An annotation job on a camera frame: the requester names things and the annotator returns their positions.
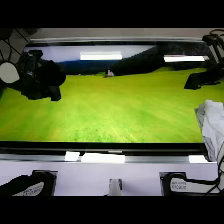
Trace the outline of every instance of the crumpled white cloth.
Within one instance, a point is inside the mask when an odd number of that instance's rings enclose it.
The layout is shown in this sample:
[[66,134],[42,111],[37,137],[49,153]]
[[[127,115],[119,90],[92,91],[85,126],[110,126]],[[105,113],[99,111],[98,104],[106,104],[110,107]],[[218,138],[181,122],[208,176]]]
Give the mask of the crumpled white cloth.
[[202,130],[203,141],[211,161],[217,161],[224,143],[224,108],[223,103],[206,100],[195,109]]

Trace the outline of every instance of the white cloth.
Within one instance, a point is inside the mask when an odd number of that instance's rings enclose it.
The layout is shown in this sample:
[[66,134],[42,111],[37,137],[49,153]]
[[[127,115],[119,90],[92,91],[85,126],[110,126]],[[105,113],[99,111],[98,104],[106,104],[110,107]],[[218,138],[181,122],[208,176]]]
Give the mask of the white cloth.
[[199,124],[203,125],[202,135],[211,161],[217,161],[224,143],[224,108],[223,103],[206,100],[196,109]]

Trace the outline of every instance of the green surface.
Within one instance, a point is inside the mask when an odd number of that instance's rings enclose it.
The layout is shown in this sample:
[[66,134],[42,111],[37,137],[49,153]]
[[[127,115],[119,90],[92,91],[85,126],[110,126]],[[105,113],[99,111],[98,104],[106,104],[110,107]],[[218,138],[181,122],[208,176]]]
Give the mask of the green surface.
[[67,76],[59,102],[32,101],[6,89],[0,100],[0,140],[202,142],[194,108],[206,99],[224,102],[224,85],[185,90],[189,74],[201,71]]

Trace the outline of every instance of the green mat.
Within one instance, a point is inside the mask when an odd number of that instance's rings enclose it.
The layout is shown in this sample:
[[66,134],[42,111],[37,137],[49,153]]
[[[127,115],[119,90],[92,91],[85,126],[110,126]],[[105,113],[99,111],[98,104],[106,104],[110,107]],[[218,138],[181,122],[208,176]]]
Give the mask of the green mat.
[[202,142],[194,108],[224,101],[224,85],[185,90],[204,69],[112,78],[67,76],[62,99],[28,100],[6,89],[0,100],[0,140],[60,142]]

